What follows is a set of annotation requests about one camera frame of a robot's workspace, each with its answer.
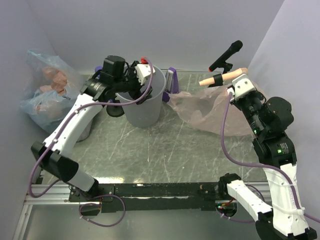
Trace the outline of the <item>pink plastic trash bag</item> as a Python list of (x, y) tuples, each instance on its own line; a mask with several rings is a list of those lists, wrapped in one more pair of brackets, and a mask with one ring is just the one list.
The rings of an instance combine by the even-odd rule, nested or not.
[[(191, 127), (220, 134), (228, 96), (227, 87), (201, 87), (194, 94), (186, 91), (170, 94), (168, 105)], [(231, 105), (227, 113), (224, 135), (241, 137), (252, 134), (243, 113)]]

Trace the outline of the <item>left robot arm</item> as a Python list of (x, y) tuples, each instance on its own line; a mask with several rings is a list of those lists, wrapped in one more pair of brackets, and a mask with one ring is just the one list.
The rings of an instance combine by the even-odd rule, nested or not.
[(149, 99), (154, 75), (154, 66), (146, 57), (132, 64), (117, 55), (106, 57), (102, 67), (81, 87), (74, 105), (56, 130), (43, 142), (32, 144), (36, 163), (30, 176), (41, 167), (59, 181), (75, 187), (87, 201), (95, 200), (99, 195), (99, 182), (70, 159), (71, 151), (103, 107), (140, 105)]

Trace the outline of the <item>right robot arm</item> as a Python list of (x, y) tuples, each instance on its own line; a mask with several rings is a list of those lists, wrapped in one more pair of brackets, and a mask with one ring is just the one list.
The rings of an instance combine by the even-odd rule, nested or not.
[[(239, 176), (226, 174), (219, 179), (218, 193), (223, 199), (235, 198), (250, 214), (262, 240), (315, 240), (318, 235), (308, 225), (311, 216), (302, 207), (297, 186), (297, 156), (285, 130), (294, 121), (291, 104), (281, 97), (266, 97), (256, 88), (236, 99), (235, 88), (227, 88), (227, 103), (220, 128), (225, 156), (234, 164), (263, 169), (271, 204), (255, 196)], [(242, 111), (253, 134), (258, 163), (233, 159), (225, 146), (225, 124), (230, 105)]]

